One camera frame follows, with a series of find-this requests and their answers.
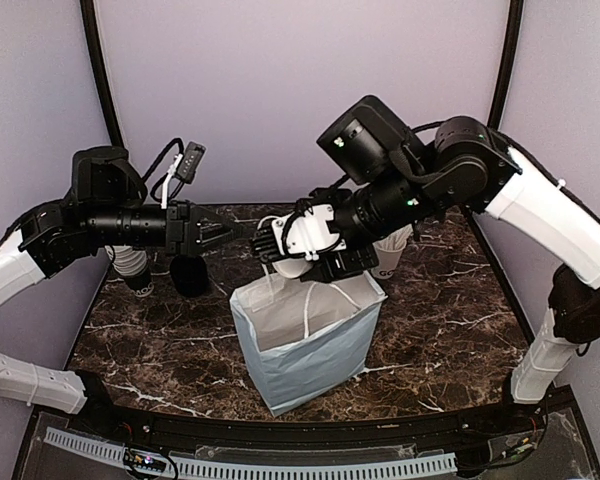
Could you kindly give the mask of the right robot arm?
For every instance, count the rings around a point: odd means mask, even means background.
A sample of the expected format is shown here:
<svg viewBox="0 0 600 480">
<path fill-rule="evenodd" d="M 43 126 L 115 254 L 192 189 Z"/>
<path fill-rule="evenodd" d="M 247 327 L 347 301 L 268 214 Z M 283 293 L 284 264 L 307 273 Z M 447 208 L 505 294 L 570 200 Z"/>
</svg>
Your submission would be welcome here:
<svg viewBox="0 0 600 480">
<path fill-rule="evenodd" d="M 456 205 L 515 227 L 559 259 L 541 330 L 490 413 L 497 432 L 514 432 L 579 347 L 600 338 L 600 219 L 517 142 L 468 116 L 442 121 L 424 143 L 367 95 L 317 143 L 356 190 L 311 208 L 310 259 L 363 248 Z"/>
</svg>

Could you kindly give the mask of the stack of paper cups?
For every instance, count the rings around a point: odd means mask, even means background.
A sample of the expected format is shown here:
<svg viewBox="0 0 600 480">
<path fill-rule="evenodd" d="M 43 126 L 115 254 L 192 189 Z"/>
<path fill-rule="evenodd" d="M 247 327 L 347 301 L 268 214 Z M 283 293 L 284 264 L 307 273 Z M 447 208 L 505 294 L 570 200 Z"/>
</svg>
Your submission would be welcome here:
<svg viewBox="0 0 600 480">
<path fill-rule="evenodd" d="M 106 246 L 113 269 L 136 297 L 149 296 L 154 289 L 148 257 L 144 250 L 131 246 Z"/>
</svg>

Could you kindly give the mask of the white cup holding straws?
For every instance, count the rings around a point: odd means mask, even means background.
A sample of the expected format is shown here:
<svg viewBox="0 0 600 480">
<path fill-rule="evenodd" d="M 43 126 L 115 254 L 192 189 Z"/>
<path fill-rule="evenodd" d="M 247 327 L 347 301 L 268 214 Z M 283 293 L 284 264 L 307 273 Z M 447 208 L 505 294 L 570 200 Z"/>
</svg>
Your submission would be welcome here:
<svg viewBox="0 0 600 480">
<path fill-rule="evenodd" d="M 393 276 L 412 232 L 412 227 L 408 225 L 374 243 L 378 265 L 371 270 L 371 274 L 376 279 L 385 280 Z"/>
</svg>

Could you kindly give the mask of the stack of black lids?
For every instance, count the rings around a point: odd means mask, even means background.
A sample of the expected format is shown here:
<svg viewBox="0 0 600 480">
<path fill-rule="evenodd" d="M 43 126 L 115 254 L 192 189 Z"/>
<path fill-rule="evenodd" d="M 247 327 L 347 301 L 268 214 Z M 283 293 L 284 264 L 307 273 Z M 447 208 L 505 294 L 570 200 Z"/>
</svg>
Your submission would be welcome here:
<svg viewBox="0 0 600 480">
<path fill-rule="evenodd" d="M 175 256 L 171 260 L 169 273 L 174 288 L 185 298 L 199 297 L 210 288 L 207 264 L 200 256 Z"/>
</svg>

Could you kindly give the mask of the white paper bag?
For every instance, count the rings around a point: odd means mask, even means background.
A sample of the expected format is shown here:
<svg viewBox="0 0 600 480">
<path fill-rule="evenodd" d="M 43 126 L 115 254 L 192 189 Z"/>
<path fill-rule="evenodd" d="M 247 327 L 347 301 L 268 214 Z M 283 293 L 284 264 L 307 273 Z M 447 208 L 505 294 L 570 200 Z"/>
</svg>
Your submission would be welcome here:
<svg viewBox="0 0 600 480">
<path fill-rule="evenodd" d="M 386 294 L 368 273 L 332 283 L 265 274 L 230 297 L 246 368 L 282 415 L 359 374 Z"/>
</svg>

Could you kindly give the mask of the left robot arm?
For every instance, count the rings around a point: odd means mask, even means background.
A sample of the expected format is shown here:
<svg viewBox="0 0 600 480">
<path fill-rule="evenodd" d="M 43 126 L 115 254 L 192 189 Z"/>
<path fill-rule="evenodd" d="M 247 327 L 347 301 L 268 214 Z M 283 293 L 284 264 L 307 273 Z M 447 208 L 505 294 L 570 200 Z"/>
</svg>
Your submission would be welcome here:
<svg viewBox="0 0 600 480">
<path fill-rule="evenodd" d="M 125 148 L 76 152 L 66 196 L 26 211 L 0 240 L 0 306 L 102 248 L 110 249 L 121 276 L 146 280 L 148 247 L 194 258 L 244 234 L 235 221 L 190 201 L 149 204 L 147 195 Z M 90 372 L 53 370 L 0 352 L 0 397 L 81 413 L 100 436 L 121 427 L 120 412 Z"/>
</svg>

